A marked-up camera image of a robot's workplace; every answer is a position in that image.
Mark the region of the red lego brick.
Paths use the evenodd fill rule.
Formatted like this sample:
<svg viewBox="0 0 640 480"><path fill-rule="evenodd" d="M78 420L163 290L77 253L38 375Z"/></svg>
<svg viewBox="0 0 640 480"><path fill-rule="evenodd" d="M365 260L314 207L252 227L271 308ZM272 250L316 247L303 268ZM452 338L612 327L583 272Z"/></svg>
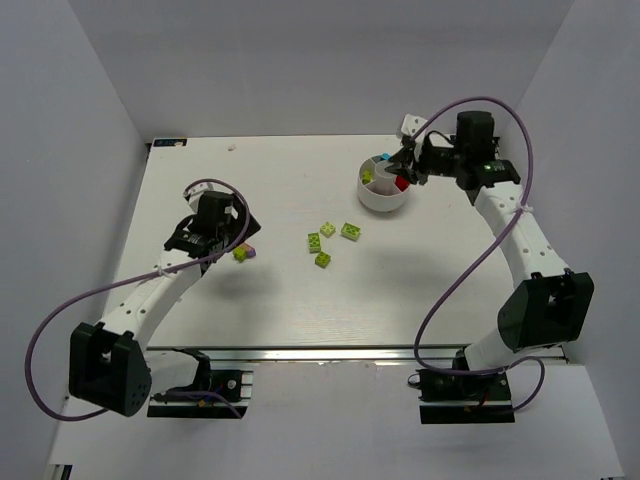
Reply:
<svg viewBox="0 0 640 480"><path fill-rule="evenodd" d="M401 176L397 176L395 178L394 184L395 184L396 188L401 192L404 192L405 190L407 190L409 188L409 186L411 185L411 183L408 180L406 180L405 178L403 178Z"/></svg>

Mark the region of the lime small lego brick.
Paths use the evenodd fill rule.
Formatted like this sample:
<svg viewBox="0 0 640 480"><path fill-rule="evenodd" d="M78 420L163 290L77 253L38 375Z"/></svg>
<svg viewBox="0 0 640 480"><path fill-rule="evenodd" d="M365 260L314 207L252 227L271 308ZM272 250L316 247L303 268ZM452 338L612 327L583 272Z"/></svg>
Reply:
<svg viewBox="0 0 640 480"><path fill-rule="evenodd" d="M248 258L248 253L243 247L236 247L232 254L233 258L238 262L244 262Z"/></svg>

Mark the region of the light green lego brick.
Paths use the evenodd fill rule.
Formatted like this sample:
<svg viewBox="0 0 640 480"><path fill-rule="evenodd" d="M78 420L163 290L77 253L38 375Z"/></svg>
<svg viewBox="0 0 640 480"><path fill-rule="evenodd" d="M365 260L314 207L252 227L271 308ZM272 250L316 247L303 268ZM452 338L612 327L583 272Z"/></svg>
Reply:
<svg viewBox="0 0 640 480"><path fill-rule="evenodd" d="M360 237L361 229L351 223L345 222L341 228L341 235L351 241L357 241Z"/></svg>

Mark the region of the light green lego long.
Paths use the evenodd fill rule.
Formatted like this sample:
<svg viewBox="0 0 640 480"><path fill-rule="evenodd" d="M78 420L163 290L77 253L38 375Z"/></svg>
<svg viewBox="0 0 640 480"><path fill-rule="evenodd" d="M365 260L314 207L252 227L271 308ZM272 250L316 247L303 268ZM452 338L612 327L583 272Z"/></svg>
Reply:
<svg viewBox="0 0 640 480"><path fill-rule="evenodd" d="M312 232L307 235L307 245L310 253L320 253L322 251L321 238L318 232Z"/></svg>

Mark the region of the light green lego small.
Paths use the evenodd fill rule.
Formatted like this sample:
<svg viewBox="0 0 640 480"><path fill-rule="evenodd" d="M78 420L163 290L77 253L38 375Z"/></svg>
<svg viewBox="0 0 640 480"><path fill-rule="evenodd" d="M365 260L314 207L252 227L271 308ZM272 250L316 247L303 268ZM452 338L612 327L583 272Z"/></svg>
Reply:
<svg viewBox="0 0 640 480"><path fill-rule="evenodd" d="M336 231L336 227L331 222L325 222L320 227L320 233L326 238L330 238Z"/></svg>

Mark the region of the lime lego small square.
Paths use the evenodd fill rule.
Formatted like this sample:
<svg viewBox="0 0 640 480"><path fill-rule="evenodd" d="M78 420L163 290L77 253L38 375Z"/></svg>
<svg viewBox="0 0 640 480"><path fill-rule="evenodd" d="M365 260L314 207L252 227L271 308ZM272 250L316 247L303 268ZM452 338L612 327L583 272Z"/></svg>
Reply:
<svg viewBox="0 0 640 480"><path fill-rule="evenodd" d="M326 268L331 261L331 256L326 252L319 252L315 257L315 264L321 268Z"/></svg>

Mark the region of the lime curved lego brick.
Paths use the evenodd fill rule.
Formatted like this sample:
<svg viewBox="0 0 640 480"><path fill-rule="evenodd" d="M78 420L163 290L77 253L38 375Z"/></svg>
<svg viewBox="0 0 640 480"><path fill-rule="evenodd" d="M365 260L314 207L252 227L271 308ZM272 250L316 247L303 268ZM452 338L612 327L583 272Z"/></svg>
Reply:
<svg viewBox="0 0 640 480"><path fill-rule="evenodd" d="M372 182L374 179L374 175L371 171L364 171L361 177L362 183L363 184L368 184L370 182Z"/></svg>

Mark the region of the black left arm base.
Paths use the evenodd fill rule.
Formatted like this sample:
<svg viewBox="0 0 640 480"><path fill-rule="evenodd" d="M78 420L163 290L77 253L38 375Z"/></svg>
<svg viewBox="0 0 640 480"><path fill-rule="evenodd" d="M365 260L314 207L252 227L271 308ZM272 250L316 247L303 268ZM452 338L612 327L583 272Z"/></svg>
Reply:
<svg viewBox="0 0 640 480"><path fill-rule="evenodd" d="M248 364L191 348L151 352L145 360L149 418L240 420L247 413L254 380Z"/></svg>

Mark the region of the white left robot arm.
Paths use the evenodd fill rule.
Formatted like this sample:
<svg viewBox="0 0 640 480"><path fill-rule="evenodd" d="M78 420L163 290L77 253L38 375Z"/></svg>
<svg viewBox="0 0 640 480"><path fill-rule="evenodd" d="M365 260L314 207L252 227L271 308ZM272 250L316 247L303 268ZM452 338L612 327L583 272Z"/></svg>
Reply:
<svg viewBox="0 0 640 480"><path fill-rule="evenodd" d="M126 417L137 413L151 393L145 352L154 332L218 258L260 230L237 192L206 187L186 199L193 213L164 242L150 276L96 323L72 332L71 396Z"/></svg>

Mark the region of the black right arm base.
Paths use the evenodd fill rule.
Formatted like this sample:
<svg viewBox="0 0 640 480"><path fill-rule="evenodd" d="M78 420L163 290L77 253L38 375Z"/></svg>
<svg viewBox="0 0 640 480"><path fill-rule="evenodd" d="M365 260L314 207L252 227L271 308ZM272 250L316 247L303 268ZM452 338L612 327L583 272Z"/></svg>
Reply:
<svg viewBox="0 0 640 480"><path fill-rule="evenodd" d="M419 392L423 425L511 424L515 414L505 374L445 376L421 369L407 385Z"/></svg>

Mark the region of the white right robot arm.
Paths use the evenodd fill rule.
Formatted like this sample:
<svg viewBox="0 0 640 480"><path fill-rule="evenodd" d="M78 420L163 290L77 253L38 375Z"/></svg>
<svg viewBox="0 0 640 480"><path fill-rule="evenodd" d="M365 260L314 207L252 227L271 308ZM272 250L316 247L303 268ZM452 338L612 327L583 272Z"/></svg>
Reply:
<svg viewBox="0 0 640 480"><path fill-rule="evenodd" d="M497 315L496 327L462 349L449 376L500 373L543 348L577 340L594 293L586 272L576 272L551 246L527 205L529 183L497 153L494 119L488 112L458 114L449 145L434 145L426 120L406 115L398 136L402 148L390 172L412 184L450 177L484 218L509 267L514 291Z"/></svg>

